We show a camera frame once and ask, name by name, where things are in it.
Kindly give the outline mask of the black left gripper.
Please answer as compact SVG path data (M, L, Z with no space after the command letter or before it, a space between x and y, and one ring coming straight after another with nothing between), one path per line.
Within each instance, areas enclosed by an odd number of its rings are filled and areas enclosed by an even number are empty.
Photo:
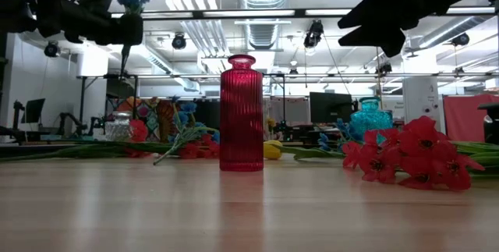
M81 37L96 44L138 45L143 40L143 18L126 13L113 19L112 0L38 0L38 31L43 37L64 33L67 41L81 44Z

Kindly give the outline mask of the teal glass vase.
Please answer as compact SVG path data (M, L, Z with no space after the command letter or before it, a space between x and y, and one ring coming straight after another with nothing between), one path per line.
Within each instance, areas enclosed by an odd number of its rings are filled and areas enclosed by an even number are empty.
M366 131L393 127L393 116L391 112L381 109L379 97L361 98L359 105L360 110L350 116L350 126L357 140L364 141Z

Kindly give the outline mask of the clear glass vase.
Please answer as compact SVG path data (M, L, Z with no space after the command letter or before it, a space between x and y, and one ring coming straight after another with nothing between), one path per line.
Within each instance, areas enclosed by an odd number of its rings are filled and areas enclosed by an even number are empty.
M115 111L105 123L105 138L108 141L127 141L131 138L132 112Z

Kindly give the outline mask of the red ribbed glass vase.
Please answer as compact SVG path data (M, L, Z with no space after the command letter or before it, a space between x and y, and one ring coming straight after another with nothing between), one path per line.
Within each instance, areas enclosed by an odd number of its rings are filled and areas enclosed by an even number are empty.
M264 167L263 74L251 55L228 58L221 74L220 158L222 171L255 172Z

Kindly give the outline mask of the black metal rack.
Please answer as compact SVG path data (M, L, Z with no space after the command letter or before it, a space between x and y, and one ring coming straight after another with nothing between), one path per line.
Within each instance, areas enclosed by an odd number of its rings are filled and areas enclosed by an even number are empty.
M138 101L137 75L120 76L108 73L102 76L78 76L81 80L78 119L90 123L92 118L107 118L124 101L131 99L131 109Z

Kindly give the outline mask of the colourful patterned tapestry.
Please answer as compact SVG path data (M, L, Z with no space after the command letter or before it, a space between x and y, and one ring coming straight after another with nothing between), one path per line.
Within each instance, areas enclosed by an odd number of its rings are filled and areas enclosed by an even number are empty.
M113 112L136 112L135 119L144 122L148 129L147 141L167 143L178 130L174 124L174 108L169 99L161 98L106 98L106 116Z

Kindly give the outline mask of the large black monitor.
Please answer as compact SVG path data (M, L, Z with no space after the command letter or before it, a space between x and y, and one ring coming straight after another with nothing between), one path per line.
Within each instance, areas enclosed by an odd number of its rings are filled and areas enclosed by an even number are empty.
M350 122L353 113L350 94L310 92L309 102L312 123L335 123L338 119Z

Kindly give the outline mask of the black tripod stand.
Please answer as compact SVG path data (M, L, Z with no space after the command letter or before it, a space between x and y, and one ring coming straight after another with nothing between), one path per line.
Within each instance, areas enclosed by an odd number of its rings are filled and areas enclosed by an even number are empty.
M280 73L280 74L275 74L275 77L281 77L281 89L282 89L282 119L280 120L279 124L276 125L276 128L278 131L282 132L283 136L285 137L285 134L287 132L287 122L286 122L286 107L285 107L285 102L286 102L286 95L285 95L285 74Z

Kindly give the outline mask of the black overhead light bar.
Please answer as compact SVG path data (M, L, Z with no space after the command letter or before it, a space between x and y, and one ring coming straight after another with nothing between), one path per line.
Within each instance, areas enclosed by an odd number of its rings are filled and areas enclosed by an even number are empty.
M238 20L238 19L302 19L341 18L351 9L216 9L187 11L146 11L144 20ZM442 16L492 16L491 6L451 7Z

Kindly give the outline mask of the small black monitor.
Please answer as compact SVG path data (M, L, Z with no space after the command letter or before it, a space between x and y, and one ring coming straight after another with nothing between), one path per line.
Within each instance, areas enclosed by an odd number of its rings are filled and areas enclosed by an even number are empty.
M22 108L23 116L21 123L39 123L41 121L44 102L44 98L28 101Z

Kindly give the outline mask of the red partition panel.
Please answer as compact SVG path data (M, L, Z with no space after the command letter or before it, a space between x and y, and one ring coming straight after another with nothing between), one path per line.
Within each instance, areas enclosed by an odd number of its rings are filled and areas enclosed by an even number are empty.
M447 136L456 141L484 142L483 121L487 112L478 107L488 103L499 103L499 96L445 96L443 104Z

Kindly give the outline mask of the black office chair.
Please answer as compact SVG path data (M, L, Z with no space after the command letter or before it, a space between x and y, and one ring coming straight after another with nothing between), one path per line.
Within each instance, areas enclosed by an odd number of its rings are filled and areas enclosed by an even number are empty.
M499 102L481 104L478 109L487 112L483 120L485 142L499 145Z

